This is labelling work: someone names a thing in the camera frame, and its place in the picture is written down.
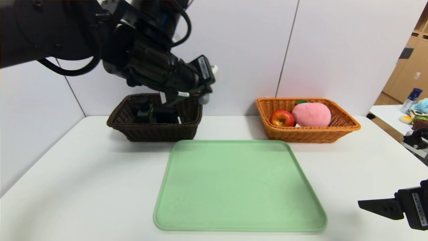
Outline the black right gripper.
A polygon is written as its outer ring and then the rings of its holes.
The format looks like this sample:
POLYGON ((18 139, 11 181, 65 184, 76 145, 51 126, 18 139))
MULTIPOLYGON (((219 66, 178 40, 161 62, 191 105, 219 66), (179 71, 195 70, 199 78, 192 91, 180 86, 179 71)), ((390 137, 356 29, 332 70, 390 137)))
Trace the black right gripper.
POLYGON ((428 229, 428 180, 418 187, 399 189, 395 198, 358 201, 360 209, 391 220, 406 219, 411 229, 428 229))

